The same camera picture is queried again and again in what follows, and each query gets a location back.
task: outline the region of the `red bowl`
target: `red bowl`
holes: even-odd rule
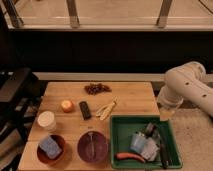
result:
[[[108,154],[109,142],[102,133],[92,131],[93,153],[89,132],[82,135],[78,141],[78,155],[87,163],[99,163],[103,161]]]
[[[42,163],[45,163],[48,165],[53,165],[56,162],[58,162],[64,156],[65,149],[66,149],[66,142],[63,137],[61,137],[60,135],[51,135],[51,138],[55,140],[58,146],[62,149],[62,152],[55,159],[50,159],[39,146],[37,148],[38,159]]]

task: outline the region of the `blue sponge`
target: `blue sponge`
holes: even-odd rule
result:
[[[62,149],[58,146],[51,136],[46,137],[39,143],[39,147],[47,154],[50,159],[55,159]]]

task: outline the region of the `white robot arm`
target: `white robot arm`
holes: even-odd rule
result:
[[[201,82],[206,75],[204,66],[189,62],[165,73],[165,86],[157,101],[165,109],[178,108],[186,98],[213,117],[213,89]]]

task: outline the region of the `green bin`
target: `green bin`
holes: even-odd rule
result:
[[[161,136],[164,137],[170,158],[168,169],[182,168],[182,161],[169,121],[161,122],[156,116],[113,115],[110,118],[110,143],[111,165],[114,169],[163,169],[159,155],[155,161],[146,163],[134,159],[117,160],[115,158],[115,154],[118,152],[130,152],[133,133],[145,130],[150,122],[157,125]]]

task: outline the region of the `black wall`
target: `black wall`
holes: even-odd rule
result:
[[[12,31],[34,71],[160,72],[196,60],[213,68],[213,32]]]
[[[16,57],[10,33],[0,9],[0,71],[5,69],[13,70],[19,67],[20,64]]]

